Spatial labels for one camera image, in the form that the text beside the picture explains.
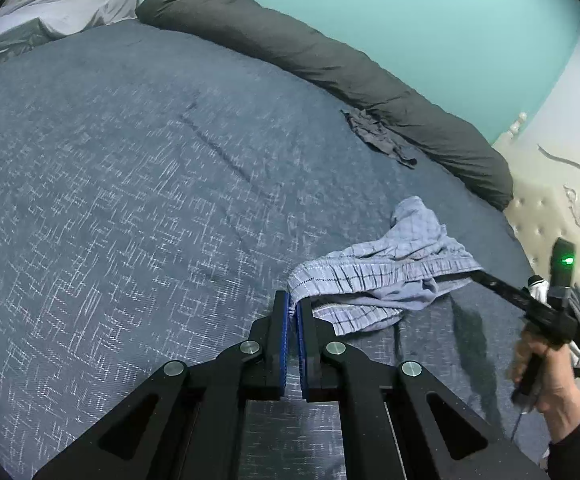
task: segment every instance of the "blue bedspread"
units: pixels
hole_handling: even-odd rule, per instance
[[[164,361],[242,340],[301,262],[380,237],[419,195],[487,270],[530,266],[505,218],[422,153],[368,149],[325,91],[136,22],[0,66],[0,462],[28,479]],[[418,359],[509,432],[518,312],[471,284],[395,330],[351,336]],[[243,478],[341,478],[337,408],[248,406]],[[540,420],[519,430],[537,458]]]

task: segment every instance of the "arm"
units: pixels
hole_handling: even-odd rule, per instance
[[[574,382],[569,348],[548,348],[545,340],[523,332],[510,368],[515,382],[521,380],[532,353],[546,359],[536,408],[545,417],[552,441],[548,474],[552,480],[580,480],[580,390]]]

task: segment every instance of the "white pillow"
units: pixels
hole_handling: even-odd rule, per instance
[[[97,25],[135,19],[139,0],[23,0],[0,9],[0,64]]]

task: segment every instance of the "black handle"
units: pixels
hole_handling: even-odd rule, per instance
[[[540,380],[544,361],[545,359],[540,355],[532,354],[521,382],[512,393],[512,403],[526,412],[532,411],[540,393]]]

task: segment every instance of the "upholstered headboard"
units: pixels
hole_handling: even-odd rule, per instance
[[[574,280],[580,285],[580,163],[559,147],[519,142],[519,116],[494,147],[505,157],[514,178],[514,199],[505,216],[532,268],[548,276],[552,245],[558,237],[576,245]]]

